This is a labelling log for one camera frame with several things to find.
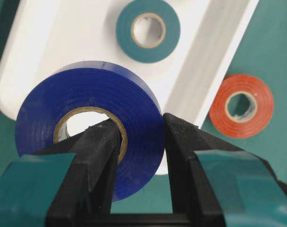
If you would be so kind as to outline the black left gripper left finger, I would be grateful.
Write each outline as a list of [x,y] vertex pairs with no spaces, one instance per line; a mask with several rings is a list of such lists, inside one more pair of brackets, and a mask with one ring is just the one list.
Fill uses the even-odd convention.
[[103,170],[115,174],[121,142],[108,119],[13,161],[0,178],[0,227],[75,227]]

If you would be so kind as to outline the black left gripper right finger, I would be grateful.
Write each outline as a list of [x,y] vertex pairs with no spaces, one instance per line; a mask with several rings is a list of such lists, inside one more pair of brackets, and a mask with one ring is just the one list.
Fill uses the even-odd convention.
[[287,227],[287,184],[263,158],[163,116],[173,212],[196,227]]

